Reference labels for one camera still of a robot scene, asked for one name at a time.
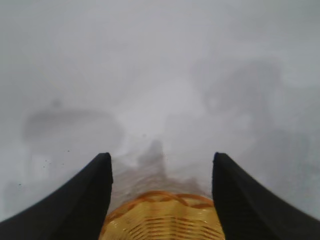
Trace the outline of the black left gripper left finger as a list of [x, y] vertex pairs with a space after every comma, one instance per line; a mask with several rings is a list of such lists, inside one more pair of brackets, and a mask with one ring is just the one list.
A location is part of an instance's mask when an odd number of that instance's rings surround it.
[[98, 154], [49, 196], [0, 223], [2, 240], [97, 240], [112, 193], [112, 160]]

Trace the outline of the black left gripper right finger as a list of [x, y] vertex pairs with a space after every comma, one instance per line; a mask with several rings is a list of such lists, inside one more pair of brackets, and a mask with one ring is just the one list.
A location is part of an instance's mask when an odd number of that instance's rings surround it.
[[318, 240], [320, 222], [282, 200], [216, 152], [212, 198], [227, 240]]

